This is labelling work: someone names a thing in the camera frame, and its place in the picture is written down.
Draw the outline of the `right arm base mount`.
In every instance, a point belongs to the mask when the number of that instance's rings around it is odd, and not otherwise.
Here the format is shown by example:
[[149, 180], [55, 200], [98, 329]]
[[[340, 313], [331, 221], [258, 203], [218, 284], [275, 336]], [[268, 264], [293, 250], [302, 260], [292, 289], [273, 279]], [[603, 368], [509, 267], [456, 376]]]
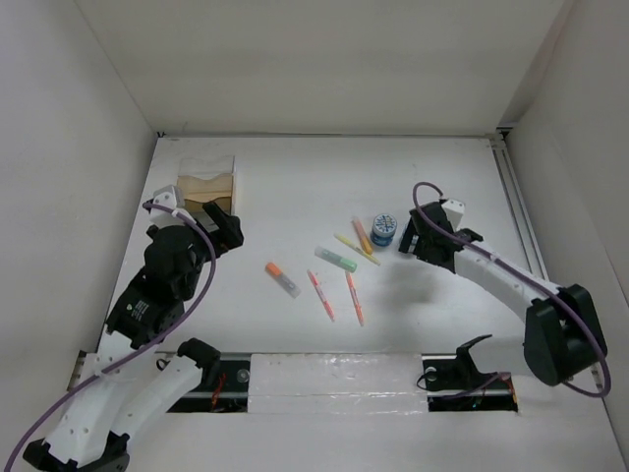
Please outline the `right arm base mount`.
[[519, 412], [517, 395], [509, 373], [482, 373], [470, 350], [491, 338], [477, 336], [453, 354], [428, 354], [416, 387], [428, 395], [429, 412]]

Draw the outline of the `yellow thin pen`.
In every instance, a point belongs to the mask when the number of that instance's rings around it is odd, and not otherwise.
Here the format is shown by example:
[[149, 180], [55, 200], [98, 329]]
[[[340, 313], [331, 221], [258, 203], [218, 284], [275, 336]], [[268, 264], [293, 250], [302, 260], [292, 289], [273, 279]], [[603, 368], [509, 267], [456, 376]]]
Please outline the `yellow thin pen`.
[[376, 266], [380, 266], [381, 265], [381, 262], [377, 258], [375, 258], [373, 255], [368, 254], [362, 247], [359, 247], [358, 245], [354, 244], [351, 240], [349, 240], [345, 236], [340, 235], [338, 233], [335, 233], [334, 234], [334, 238], [337, 241], [339, 241], [340, 243], [342, 243], [343, 245], [345, 245], [348, 248], [352, 249], [354, 252], [356, 252], [357, 254], [362, 256], [363, 258], [365, 258], [368, 261], [370, 261], [371, 263], [375, 264]]

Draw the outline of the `wooden clear organizer container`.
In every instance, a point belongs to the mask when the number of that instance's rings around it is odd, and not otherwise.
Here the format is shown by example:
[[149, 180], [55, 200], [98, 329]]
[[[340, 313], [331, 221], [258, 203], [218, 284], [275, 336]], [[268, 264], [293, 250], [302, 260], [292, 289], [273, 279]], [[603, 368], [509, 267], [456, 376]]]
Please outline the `wooden clear organizer container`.
[[186, 157], [180, 162], [177, 186], [185, 209], [199, 213], [202, 206], [214, 202], [228, 214], [235, 211], [236, 158], [234, 155]]

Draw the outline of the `blue slime jar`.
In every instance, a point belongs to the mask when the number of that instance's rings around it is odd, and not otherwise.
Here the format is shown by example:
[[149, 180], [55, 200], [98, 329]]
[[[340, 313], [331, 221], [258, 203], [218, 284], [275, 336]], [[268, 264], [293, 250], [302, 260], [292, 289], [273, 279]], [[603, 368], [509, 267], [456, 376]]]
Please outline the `blue slime jar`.
[[389, 246], [396, 234], [397, 227], [397, 220], [392, 214], [378, 214], [372, 222], [371, 241], [378, 247]]

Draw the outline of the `aluminium rail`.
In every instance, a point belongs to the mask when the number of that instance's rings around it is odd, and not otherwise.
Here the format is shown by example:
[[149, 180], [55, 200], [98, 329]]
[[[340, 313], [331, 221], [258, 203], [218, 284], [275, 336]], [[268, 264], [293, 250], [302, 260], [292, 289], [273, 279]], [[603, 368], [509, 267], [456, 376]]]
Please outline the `aluminium rail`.
[[534, 275], [549, 281], [542, 252], [518, 183], [507, 143], [501, 130], [487, 136], [492, 149], [502, 187], [525, 255], [526, 267]]

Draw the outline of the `right pink thin pen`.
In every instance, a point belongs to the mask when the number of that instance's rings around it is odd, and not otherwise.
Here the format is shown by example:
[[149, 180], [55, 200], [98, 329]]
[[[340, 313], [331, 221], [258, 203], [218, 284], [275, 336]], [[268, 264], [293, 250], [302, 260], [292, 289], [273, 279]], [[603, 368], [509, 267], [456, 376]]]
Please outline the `right pink thin pen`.
[[355, 313], [356, 313], [356, 316], [357, 316], [358, 323], [359, 323], [360, 327], [363, 327], [365, 325], [365, 319], [364, 319], [364, 314], [363, 314], [363, 311], [362, 311], [362, 306], [361, 306], [359, 298], [358, 298], [358, 293], [357, 293], [357, 290], [356, 290], [356, 286], [355, 286], [355, 283], [354, 283], [354, 280], [353, 280], [353, 277], [352, 277], [352, 272], [346, 270], [345, 271], [345, 278], [346, 278], [346, 281], [347, 281], [347, 284], [348, 284], [348, 289], [349, 289], [349, 292], [350, 292], [350, 296], [351, 296], [351, 299], [352, 299], [352, 303], [353, 303], [353, 306], [354, 306], [354, 310], [355, 310]]

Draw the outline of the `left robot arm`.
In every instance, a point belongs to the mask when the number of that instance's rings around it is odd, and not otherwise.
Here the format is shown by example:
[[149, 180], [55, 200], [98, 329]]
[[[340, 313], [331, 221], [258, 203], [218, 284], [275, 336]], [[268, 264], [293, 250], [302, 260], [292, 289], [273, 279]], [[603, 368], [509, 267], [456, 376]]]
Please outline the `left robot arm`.
[[24, 436], [14, 456], [38, 471], [124, 471], [134, 441], [193, 389], [218, 381], [220, 353], [191, 338], [138, 394], [134, 384], [151, 366], [159, 344], [196, 309], [210, 284], [200, 283], [207, 267], [244, 243], [239, 217], [214, 203], [203, 205], [215, 224], [207, 230], [176, 204], [153, 198], [143, 204], [152, 223], [144, 264], [114, 304], [98, 350], [86, 356], [79, 383], [41, 417], [64, 411], [43, 439]]

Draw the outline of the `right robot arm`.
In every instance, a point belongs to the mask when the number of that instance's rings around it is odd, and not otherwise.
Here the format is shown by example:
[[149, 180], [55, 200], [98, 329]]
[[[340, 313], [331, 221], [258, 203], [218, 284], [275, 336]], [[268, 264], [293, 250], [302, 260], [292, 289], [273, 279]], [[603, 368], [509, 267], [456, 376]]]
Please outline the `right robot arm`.
[[609, 376], [608, 348], [594, 300], [579, 284], [543, 280], [497, 255], [469, 228], [453, 230], [441, 199], [409, 211], [398, 251], [438, 266], [481, 287], [517, 316], [523, 333], [454, 363], [457, 381], [478, 386], [490, 372], [530, 376], [543, 384], [566, 384], [594, 364]]

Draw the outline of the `left pink thin pen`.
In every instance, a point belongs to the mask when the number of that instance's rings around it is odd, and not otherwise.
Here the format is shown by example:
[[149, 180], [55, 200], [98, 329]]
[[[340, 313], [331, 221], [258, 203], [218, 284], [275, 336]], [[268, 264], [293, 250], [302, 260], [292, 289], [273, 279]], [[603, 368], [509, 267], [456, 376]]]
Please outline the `left pink thin pen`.
[[307, 270], [307, 275], [309, 277], [309, 280], [310, 280], [311, 284], [314, 287], [314, 290], [316, 292], [316, 295], [317, 295], [319, 301], [321, 302], [321, 304], [323, 306], [323, 309], [325, 310], [325, 312], [328, 315], [328, 317], [330, 318], [330, 320], [334, 323], [335, 322], [335, 315], [334, 315], [333, 309], [332, 309], [329, 301], [327, 300], [326, 296], [324, 295], [318, 279], [316, 278], [315, 274], [311, 270], [309, 270], [309, 269]]

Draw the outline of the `green cap highlighter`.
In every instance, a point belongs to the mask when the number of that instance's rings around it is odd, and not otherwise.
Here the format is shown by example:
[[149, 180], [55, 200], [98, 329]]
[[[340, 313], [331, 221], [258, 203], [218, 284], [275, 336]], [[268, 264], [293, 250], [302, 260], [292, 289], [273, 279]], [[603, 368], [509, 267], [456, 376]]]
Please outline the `green cap highlighter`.
[[342, 256], [340, 256], [340, 255], [338, 255], [338, 254], [336, 254], [336, 253], [334, 253], [334, 252], [332, 252], [332, 251], [330, 251], [328, 249], [325, 249], [325, 248], [323, 248], [321, 246], [317, 246], [314, 249], [314, 254], [318, 258], [328, 262], [329, 264], [337, 266], [337, 267], [339, 267], [339, 268], [341, 268], [341, 269], [343, 269], [345, 271], [348, 271], [350, 273], [354, 273], [356, 271], [356, 269], [357, 269], [357, 264], [354, 261], [352, 261], [350, 259], [347, 259], [347, 258], [344, 258], [344, 257], [342, 257]]

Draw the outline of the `pink thin pen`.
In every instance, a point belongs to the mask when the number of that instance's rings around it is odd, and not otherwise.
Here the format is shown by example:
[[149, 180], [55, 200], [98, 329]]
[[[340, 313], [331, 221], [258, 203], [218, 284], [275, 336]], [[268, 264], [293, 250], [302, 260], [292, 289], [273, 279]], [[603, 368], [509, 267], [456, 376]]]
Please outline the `pink thin pen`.
[[335, 322], [335, 315], [334, 315], [333, 309], [332, 309], [329, 301], [327, 300], [326, 296], [324, 295], [318, 279], [316, 278], [315, 274], [311, 270], [309, 270], [309, 269], [307, 270], [307, 275], [309, 277], [309, 280], [310, 280], [311, 284], [314, 287], [314, 290], [316, 292], [316, 295], [317, 295], [319, 301], [321, 302], [321, 304], [323, 306], [323, 309], [325, 310], [325, 312], [328, 315], [328, 317], [330, 318], [330, 320], [334, 323]]
[[346, 270], [345, 271], [345, 278], [346, 278], [346, 281], [347, 281], [347, 284], [348, 284], [348, 289], [349, 289], [349, 292], [350, 292], [350, 296], [351, 296], [351, 299], [352, 299], [352, 303], [353, 303], [353, 306], [354, 306], [354, 310], [355, 310], [355, 313], [356, 313], [356, 316], [357, 316], [358, 323], [359, 323], [360, 327], [363, 327], [365, 325], [365, 319], [364, 319], [364, 314], [363, 314], [363, 311], [362, 311], [362, 306], [361, 306], [359, 298], [358, 298], [358, 293], [357, 293], [357, 290], [356, 290], [356, 286], [355, 286], [355, 283], [354, 283], [354, 280], [353, 280], [353, 277], [352, 277], [352, 272]]

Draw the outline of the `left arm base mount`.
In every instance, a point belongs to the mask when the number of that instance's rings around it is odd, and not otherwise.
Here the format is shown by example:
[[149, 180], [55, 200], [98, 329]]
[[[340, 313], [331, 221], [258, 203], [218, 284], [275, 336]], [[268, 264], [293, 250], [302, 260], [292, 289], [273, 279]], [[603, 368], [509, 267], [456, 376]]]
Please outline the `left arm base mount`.
[[246, 413], [251, 379], [250, 354], [222, 354], [220, 364], [203, 371], [201, 383], [186, 393], [169, 413]]

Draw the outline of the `orange pink highlighter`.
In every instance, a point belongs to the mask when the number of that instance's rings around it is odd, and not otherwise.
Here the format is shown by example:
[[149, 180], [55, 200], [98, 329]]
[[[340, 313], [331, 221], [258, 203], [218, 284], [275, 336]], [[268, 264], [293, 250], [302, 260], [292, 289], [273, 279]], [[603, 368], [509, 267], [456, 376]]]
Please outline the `orange pink highlighter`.
[[354, 216], [352, 218], [352, 225], [357, 233], [362, 250], [366, 254], [371, 255], [373, 252], [372, 245], [361, 220]]

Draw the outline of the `orange cap grey highlighter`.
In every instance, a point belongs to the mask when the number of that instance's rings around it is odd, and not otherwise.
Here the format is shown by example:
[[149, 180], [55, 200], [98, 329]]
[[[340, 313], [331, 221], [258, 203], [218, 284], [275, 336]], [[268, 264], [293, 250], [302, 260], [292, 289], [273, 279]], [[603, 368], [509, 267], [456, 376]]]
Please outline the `orange cap grey highlighter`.
[[275, 263], [265, 265], [265, 271], [285, 290], [293, 299], [301, 294], [301, 289]]

